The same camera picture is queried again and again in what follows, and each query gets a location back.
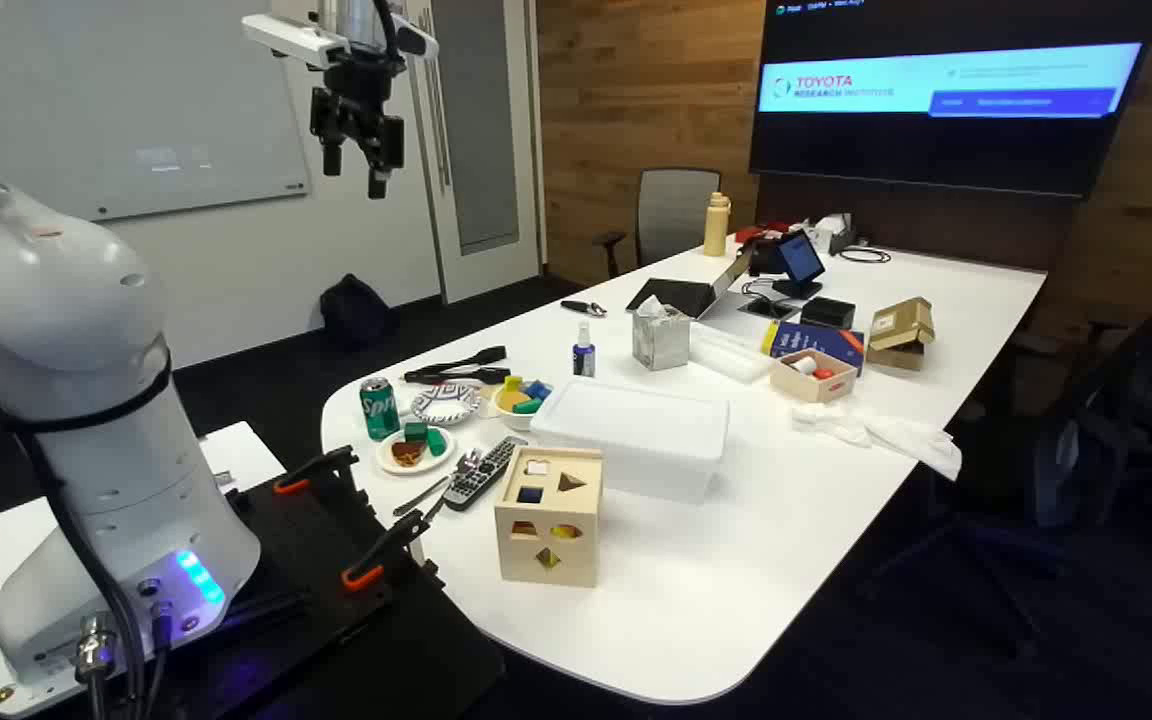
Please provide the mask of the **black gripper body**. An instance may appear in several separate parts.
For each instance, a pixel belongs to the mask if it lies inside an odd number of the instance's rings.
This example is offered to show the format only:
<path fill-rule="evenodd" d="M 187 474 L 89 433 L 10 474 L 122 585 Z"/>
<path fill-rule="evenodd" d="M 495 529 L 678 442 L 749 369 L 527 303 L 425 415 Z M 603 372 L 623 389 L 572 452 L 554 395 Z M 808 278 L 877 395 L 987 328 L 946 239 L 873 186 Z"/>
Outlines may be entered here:
<path fill-rule="evenodd" d="M 393 153 L 402 134 L 402 120 L 385 112 L 395 76 L 398 61 L 393 54 L 344 54 L 312 93 L 312 130 L 325 142 L 356 140 L 360 149 Z"/>

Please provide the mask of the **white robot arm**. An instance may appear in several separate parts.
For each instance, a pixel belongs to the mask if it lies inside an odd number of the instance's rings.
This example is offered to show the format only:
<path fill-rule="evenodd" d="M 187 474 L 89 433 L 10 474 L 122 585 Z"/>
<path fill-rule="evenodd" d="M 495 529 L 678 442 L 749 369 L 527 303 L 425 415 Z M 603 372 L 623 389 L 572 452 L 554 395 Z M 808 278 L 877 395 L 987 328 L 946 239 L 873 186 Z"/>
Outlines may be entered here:
<path fill-rule="evenodd" d="M 263 548 L 178 403 L 153 268 L 3 179 L 0 429 L 52 511 L 0 585 L 0 715 L 142 702 L 146 664 L 216 631 Z"/>

